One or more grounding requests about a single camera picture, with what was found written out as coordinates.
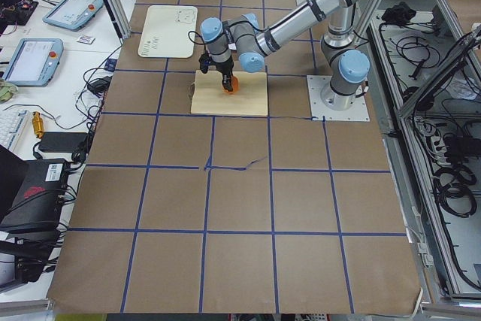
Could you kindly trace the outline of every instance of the blue joint cap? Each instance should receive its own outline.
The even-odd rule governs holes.
[[[366,79],[370,67],[369,58],[358,50],[348,50],[340,56],[339,72],[349,83],[361,83]]]
[[[249,23],[259,29],[259,22],[257,21],[257,17],[254,13],[244,14],[244,16],[247,18],[247,20],[249,20]]]
[[[240,66],[249,73],[256,73],[264,68],[264,57],[259,53],[248,52],[239,56]]]
[[[201,33],[205,42],[213,41],[222,33],[222,22],[218,18],[207,18],[201,24]]]

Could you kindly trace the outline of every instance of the brown paper mat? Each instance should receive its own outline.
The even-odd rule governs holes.
[[[198,24],[254,8],[259,26],[294,6],[138,2],[198,6]],[[329,73],[317,35],[266,59],[269,117],[191,115],[202,47],[142,59],[138,39],[122,49],[80,185],[49,291],[58,310],[411,313],[418,275],[377,124],[310,120],[305,76]]]

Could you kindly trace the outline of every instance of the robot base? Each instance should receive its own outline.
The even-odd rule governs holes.
[[[307,76],[309,89],[310,113],[314,120],[341,120],[347,122],[369,122],[369,113],[364,97],[355,98],[352,106],[345,111],[335,111],[321,100],[321,90],[331,81],[330,76]]]

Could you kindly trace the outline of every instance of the tablet screen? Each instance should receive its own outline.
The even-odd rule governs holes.
[[[26,41],[8,75],[10,82],[36,82],[52,50],[53,41]]]
[[[57,6],[48,19],[72,26],[94,2],[95,0],[66,0]]]

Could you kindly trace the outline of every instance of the keyboard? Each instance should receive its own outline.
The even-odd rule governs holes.
[[[0,144],[13,151],[31,119],[32,113],[25,109],[0,111]]]

